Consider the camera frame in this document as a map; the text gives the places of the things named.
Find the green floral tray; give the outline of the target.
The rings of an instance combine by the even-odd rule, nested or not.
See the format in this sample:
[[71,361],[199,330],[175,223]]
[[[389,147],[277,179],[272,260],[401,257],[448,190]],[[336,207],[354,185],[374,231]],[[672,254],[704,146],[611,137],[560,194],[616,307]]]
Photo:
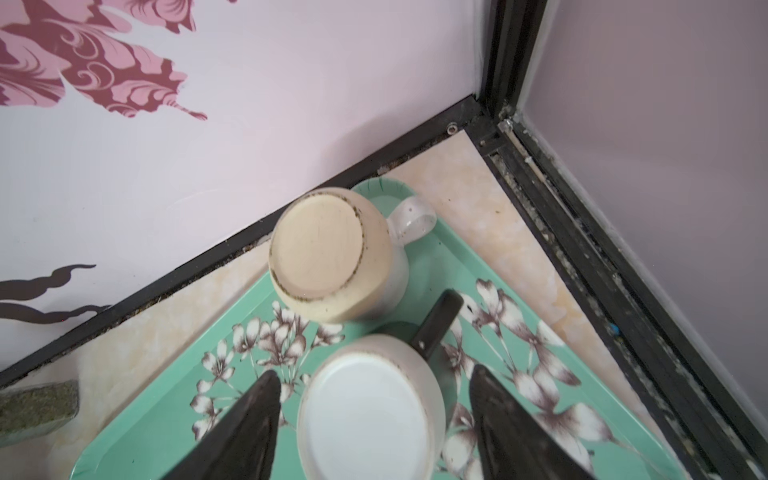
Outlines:
[[[481,466],[469,397],[473,370],[486,367],[502,386],[597,479],[680,479],[661,442],[490,267],[444,223],[406,250],[404,298],[383,328],[422,321],[445,289],[464,300],[441,342],[449,416],[436,479],[478,479]],[[400,382],[391,362],[346,348],[373,336],[362,324],[320,326],[288,309],[261,278],[161,373],[85,449],[76,479],[158,479],[168,473],[265,372],[281,383],[280,430],[272,475],[300,479],[297,421],[307,388],[329,362],[343,386]]]

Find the glass spice jar black lid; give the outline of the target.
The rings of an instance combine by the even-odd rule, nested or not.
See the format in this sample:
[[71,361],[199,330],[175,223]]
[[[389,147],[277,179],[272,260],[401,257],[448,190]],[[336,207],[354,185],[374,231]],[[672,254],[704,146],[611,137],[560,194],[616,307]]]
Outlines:
[[1,393],[1,446],[45,436],[74,419],[79,382],[46,383]]

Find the cream beige mug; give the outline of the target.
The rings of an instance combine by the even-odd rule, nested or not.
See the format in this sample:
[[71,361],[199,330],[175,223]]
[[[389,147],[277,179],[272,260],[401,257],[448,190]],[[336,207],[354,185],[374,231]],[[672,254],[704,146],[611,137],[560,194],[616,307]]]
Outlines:
[[280,300],[325,325],[382,317],[400,303],[409,282],[407,245],[437,224],[418,196],[381,213],[344,188],[322,188],[293,202],[272,234],[269,274]]

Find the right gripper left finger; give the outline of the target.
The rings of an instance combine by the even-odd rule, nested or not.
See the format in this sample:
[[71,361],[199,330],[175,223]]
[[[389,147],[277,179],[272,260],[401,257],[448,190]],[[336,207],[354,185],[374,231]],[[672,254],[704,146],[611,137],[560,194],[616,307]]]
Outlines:
[[268,479],[277,447],[280,392],[278,375],[265,372],[165,477]]

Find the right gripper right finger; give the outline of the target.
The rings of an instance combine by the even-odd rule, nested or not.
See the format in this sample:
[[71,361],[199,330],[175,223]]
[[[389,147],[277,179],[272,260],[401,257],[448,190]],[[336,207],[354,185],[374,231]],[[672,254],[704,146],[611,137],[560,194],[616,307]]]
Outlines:
[[473,369],[469,398],[485,479],[592,477],[482,365]]

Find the black mug white base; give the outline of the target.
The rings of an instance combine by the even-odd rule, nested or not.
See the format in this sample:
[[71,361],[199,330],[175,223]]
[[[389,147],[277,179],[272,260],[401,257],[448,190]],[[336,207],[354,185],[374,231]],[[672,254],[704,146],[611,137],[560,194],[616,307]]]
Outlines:
[[463,299],[448,289],[420,324],[395,321],[332,354],[302,395],[309,479],[429,479],[458,401],[442,342]]

